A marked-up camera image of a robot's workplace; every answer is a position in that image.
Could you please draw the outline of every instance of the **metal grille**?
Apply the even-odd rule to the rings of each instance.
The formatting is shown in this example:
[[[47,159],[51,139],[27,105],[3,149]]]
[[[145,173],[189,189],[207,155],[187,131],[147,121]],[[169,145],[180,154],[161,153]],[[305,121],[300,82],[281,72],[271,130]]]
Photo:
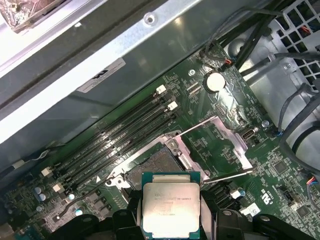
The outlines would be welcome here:
[[[298,0],[284,13],[288,16],[286,19],[276,19],[281,28],[277,30],[277,34],[288,52],[320,52],[320,1]],[[295,63],[315,89],[313,82],[320,78],[320,63],[299,59],[295,59]]]

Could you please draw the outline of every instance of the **sticker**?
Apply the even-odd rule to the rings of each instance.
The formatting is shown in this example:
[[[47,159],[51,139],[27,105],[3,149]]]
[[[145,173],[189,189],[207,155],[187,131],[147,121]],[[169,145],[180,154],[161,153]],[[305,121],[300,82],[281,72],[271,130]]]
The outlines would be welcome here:
[[[260,211],[260,208],[255,203],[252,203],[250,206],[240,209],[240,213],[245,216],[251,215],[252,217],[260,213]]]
[[[81,87],[79,87],[77,91],[86,94],[95,86],[97,86],[99,83],[103,82],[106,78],[108,78],[109,76],[114,74],[116,71],[121,69],[124,65],[126,65],[126,62],[122,58],[115,60],[111,65],[107,66],[97,75],[95,75],[93,78],[91,78]]]

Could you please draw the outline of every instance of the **ventilation holes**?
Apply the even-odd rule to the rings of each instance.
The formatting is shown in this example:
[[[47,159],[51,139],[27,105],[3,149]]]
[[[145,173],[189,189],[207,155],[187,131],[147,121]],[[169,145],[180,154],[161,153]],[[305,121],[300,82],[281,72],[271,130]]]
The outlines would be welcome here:
[[[306,21],[314,16],[314,13],[311,11],[311,9],[309,8],[308,4],[305,1],[300,3],[296,8],[298,9],[300,14]]]

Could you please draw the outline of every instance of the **motherboard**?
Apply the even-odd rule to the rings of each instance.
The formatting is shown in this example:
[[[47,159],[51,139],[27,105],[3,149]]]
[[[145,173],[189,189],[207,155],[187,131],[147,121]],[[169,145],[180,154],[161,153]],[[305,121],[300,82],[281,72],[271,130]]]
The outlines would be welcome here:
[[[219,45],[210,54],[227,57]],[[144,172],[196,171],[220,208],[249,220],[271,214],[320,239],[320,213],[308,200],[305,172],[278,142],[275,125],[238,70],[221,61],[204,64],[198,51],[0,198],[16,239],[42,240],[76,216],[103,220],[125,209]],[[312,194],[320,199],[314,186]]]

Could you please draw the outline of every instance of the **green circuit board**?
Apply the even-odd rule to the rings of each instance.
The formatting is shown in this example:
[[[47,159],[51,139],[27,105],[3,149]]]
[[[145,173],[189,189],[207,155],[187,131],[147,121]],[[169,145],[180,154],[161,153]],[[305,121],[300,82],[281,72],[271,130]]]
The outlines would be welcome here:
[[[215,46],[211,54],[226,57],[220,46]],[[215,68],[225,67],[220,62],[210,64]],[[117,165],[155,138],[175,131],[181,133],[212,116],[218,116],[228,129],[240,136],[254,129],[254,134],[244,139],[248,147],[246,157],[254,168],[253,173],[228,182],[228,188],[245,191],[245,196],[237,201],[239,208],[250,209],[255,204],[261,213],[275,215],[320,239],[320,213],[308,200],[307,179],[301,175],[301,168],[279,150],[279,139],[272,135],[275,126],[267,113],[233,66],[221,72],[226,80],[224,89],[208,93],[203,82],[211,71],[196,52],[11,186],[1,200],[8,209],[15,209],[9,223],[17,232],[17,239],[26,232],[30,233],[29,228],[33,238],[46,239],[51,232],[74,218],[78,209],[103,220],[126,208],[128,196],[125,191],[105,184],[97,186],[104,183]],[[156,91],[159,86],[165,86],[161,94]],[[173,102],[177,107],[168,109]],[[191,158],[207,171],[210,178],[233,173],[242,167],[233,152],[234,145],[223,138],[214,124],[206,123],[184,134],[182,140],[190,150]],[[147,162],[163,148],[162,144],[156,144],[132,161],[125,171],[130,172]],[[44,176],[42,171],[48,168],[50,173]],[[64,191],[53,190],[57,185]],[[41,189],[45,200],[39,199],[36,187]],[[208,184],[204,190],[214,187],[214,184]],[[315,187],[312,190],[314,199],[320,204],[318,190]],[[70,195],[84,199],[57,219],[72,202]],[[252,215],[251,211],[247,217],[251,219]]]

